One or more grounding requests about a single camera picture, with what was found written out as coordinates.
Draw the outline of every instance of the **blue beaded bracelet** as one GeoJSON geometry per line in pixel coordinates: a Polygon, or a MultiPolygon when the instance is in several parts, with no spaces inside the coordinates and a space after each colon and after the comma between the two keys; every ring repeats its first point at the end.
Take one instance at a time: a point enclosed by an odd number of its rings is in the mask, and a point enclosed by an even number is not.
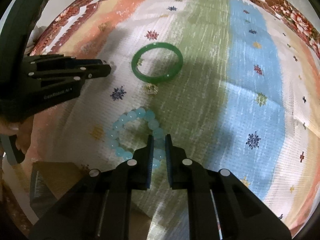
{"type": "Polygon", "coordinates": [[[137,110],[132,110],[127,114],[122,114],[116,122],[112,125],[112,130],[106,133],[108,139],[108,146],[111,149],[116,150],[116,156],[122,157],[125,161],[133,157],[132,152],[125,151],[120,147],[119,143],[119,131],[123,129],[123,126],[129,122],[134,121],[137,118],[145,119],[148,122],[148,127],[152,130],[154,138],[154,151],[152,168],[158,168],[160,166],[160,160],[165,157],[164,151],[164,131],[159,127],[159,122],[155,119],[155,113],[151,110],[145,111],[143,107],[139,107],[137,110]]]}

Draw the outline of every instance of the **blue stripe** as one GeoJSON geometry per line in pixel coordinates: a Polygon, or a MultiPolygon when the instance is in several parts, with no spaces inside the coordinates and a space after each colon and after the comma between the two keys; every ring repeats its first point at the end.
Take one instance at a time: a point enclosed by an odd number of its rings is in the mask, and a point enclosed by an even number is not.
{"type": "Polygon", "coordinates": [[[208,168],[230,169],[239,179],[246,176],[249,189],[263,200],[285,136],[280,64],[259,10],[241,0],[230,0],[229,13],[228,102],[214,131],[208,168]],[[262,48],[254,47],[254,42],[262,48]],[[263,75],[254,71],[254,65],[259,65],[263,75]],[[267,96],[266,105],[255,102],[258,93],[267,96]],[[246,142],[255,131],[261,140],[258,148],[251,149],[246,142]]]}

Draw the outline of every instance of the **dark blue snowflake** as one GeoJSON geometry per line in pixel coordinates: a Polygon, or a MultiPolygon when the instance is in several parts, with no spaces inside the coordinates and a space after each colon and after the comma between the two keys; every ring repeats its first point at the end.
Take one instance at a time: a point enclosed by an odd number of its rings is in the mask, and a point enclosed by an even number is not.
{"type": "Polygon", "coordinates": [[[255,147],[259,148],[259,141],[261,138],[257,135],[257,132],[254,132],[254,134],[249,134],[249,138],[245,144],[249,145],[251,147],[251,150],[255,147]]]}
{"type": "Polygon", "coordinates": [[[170,11],[176,11],[177,10],[177,8],[175,6],[169,6],[167,9],[170,10],[170,11]]]}
{"type": "Polygon", "coordinates": [[[114,91],[112,92],[112,94],[110,95],[113,99],[113,101],[119,100],[119,99],[123,99],[124,94],[126,94],[127,92],[124,91],[123,86],[121,86],[120,88],[114,88],[114,91]]]}

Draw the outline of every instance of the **green bangle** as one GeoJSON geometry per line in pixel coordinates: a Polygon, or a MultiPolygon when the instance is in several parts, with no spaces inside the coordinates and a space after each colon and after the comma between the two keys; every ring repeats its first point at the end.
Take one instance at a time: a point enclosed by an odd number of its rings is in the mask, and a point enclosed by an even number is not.
{"type": "Polygon", "coordinates": [[[148,44],[148,45],[142,47],[133,56],[133,59],[131,62],[132,71],[135,74],[135,76],[137,78],[139,78],[140,80],[142,80],[144,82],[151,83],[151,84],[158,84],[160,82],[168,81],[168,80],[172,79],[176,74],[179,73],[179,71],[182,68],[182,65],[183,65],[183,56],[182,56],[180,50],[176,46],[173,46],[172,44],[169,44],[166,42],[154,42],[154,43],[151,43],[151,44],[148,44]],[[175,54],[177,54],[179,61],[178,61],[178,63],[174,64],[170,68],[170,70],[167,74],[162,75],[162,76],[157,76],[157,77],[149,77],[149,76],[142,74],[138,70],[137,65],[138,65],[138,61],[143,53],[147,52],[148,50],[156,49],[156,48],[165,48],[165,49],[169,49],[169,50],[173,51],[175,54]]]}

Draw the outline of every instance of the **silver rivet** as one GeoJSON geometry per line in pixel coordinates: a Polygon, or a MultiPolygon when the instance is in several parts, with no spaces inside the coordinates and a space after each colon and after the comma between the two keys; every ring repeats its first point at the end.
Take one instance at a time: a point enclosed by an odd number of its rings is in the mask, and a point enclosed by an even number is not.
{"type": "Polygon", "coordinates": [[[130,160],[127,161],[127,164],[128,164],[129,166],[134,166],[134,165],[137,165],[137,161],[134,160],[134,159],[130,159],[130,160]]]}
{"type": "Polygon", "coordinates": [[[90,177],[97,177],[99,175],[99,170],[93,169],[93,170],[89,171],[89,175],[90,175],[90,177]]]}
{"type": "Polygon", "coordinates": [[[184,164],[184,165],[186,165],[186,166],[189,166],[189,165],[192,164],[192,160],[190,160],[190,159],[184,159],[184,160],[182,161],[182,164],[184,164]]]}
{"type": "Polygon", "coordinates": [[[222,176],[228,177],[228,176],[230,175],[230,171],[227,170],[227,169],[222,169],[222,170],[220,171],[220,174],[221,174],[222,176]]]}

